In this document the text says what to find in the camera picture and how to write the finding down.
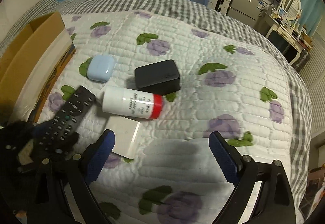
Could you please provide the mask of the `black remote control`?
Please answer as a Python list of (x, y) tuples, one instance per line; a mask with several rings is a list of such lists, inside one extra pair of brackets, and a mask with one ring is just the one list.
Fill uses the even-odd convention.
[(52, 126), (42, 138), (34, 138), (31, 157), (41, 159), (51, 153), (61, 154), (67, 151), (78, 139), (76, 130), (85, 115), (96, 102), (95, 95), (84, 86), (80, 86), (56, 113)]

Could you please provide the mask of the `white power adapter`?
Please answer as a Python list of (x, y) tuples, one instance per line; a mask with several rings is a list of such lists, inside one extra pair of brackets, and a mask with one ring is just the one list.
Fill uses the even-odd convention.
[(142, 124), (126, 117), (110, 116), (105, 128), (113, 131), (115, 135), (112, 152), (127, 159), (134, 159)]

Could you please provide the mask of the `white bottle red cap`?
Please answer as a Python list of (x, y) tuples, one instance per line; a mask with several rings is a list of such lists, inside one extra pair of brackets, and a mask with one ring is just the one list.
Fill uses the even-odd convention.
[(163, 97), (152, 93), (108, 86), (102, 100), (106, 113), (143, 119), (157, 119), (163, 109)]

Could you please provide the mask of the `light blue earbuds case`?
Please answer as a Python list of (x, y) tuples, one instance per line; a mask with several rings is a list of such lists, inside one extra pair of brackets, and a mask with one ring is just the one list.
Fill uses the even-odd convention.
[(107, 82), (112, 76), (115, 64), (110, 55), (96, 55), (89, 64), (87, 77), (96, 82)]

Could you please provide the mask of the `black 65W charger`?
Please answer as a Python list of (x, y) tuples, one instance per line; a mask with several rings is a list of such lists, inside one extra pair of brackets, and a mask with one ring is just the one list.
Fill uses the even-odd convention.
[(165, 60), (138, 67), (134, 70), (138, 90), (167, 95), (180, 90), (180, 72), (174, 60)]

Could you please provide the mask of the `brown cardboard box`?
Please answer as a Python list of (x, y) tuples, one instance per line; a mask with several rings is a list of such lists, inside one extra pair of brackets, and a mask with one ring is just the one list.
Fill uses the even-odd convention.
[(1, 126), (38, 121), (76, 48), (58, 12), (28, 23), (1, 56)]

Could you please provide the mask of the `grey checkered bed sheet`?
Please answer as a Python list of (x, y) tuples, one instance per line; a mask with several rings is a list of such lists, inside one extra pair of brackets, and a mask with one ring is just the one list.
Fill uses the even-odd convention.
[(289, 95), (293, 117), (293, 136), (290, 142), (291, 188), (298, 206), (306, 190), (311, 141), (312, 106), (305, 83), (297, 71), (285, 61), (278, 49), (245, 24), (190, 0), (40, 0), (27, 10), (1, 41), (1, 53), (33, 19), (58, 11), (61, 15), (107, 13), (144, 10), (178, 19), (208, 32), (214, 32), (245, 44), (257, 45), (273, 56), (284, 68), (289, 80)]

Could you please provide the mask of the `floral quilted blanket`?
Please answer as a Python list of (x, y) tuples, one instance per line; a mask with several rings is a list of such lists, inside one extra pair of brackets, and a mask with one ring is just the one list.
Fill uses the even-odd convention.
[(135, 156), (110, 156), (90, 186), (113, 223), (211, 223), (234, 188), (209, 149), (212, 131), (258, 162), (280, 160), (293, 175), (289, 79), (260, 45), (135, 11), (62, 19), (76, 53), (41, 121), (53, 117), (54, 101), (66, 96), (63, 86), (92, 93), (103, 88), (79, 71), (96, 55), (115, 59), (110, 84), (121, 88), (133, 88), (134, 70), (151, 63), (173, 60), (180, 72), (180, 89), (164, 99), (159, 118), (142, 120)]

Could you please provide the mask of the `white dressing table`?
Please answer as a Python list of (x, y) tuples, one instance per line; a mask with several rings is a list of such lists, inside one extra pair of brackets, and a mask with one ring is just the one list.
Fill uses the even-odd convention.
[(264, 21), (270, 26), (266, 39), (276, 32), (281, 39), (286, 42), (284, 49), (280, 49), (281, 54), (286, 58), (290, 65), (298, 62), (298, 60), (305, 60), (307, 56), (307, 49), (297, 40), (295, 36), (289, 33), (283, 25), (272, 18), (269, 14), (265, 14)]

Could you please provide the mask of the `silver mini fridge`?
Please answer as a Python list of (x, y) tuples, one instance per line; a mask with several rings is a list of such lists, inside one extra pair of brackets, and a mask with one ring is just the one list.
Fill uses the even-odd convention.
[(261, 12), (259, 0), (231, 0), (227, 16), (253, 27)]

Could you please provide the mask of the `oval white mirror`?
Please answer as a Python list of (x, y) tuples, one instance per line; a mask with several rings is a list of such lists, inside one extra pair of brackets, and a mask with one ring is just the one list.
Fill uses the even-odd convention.
[(282, 0), (280, 8), (286, 12), (286, 19), (289, 21), (293, 21), (301, 16), (302, 8), (300, 0)]

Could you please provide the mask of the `teal curtain right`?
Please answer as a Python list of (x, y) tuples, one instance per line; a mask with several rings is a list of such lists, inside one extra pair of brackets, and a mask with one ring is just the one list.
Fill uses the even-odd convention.
[(324, 14), (323, 0), (300, 0), (302, 15), (298, 21), (300, 26), (306, 25), (307, 34), (315, 33)]

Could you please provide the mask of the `white suitcase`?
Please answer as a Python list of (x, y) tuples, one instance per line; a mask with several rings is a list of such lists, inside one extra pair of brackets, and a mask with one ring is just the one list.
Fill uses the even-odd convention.
[(230, 2), (231, 0), (205, 0), (205, 6), (226, 15)]

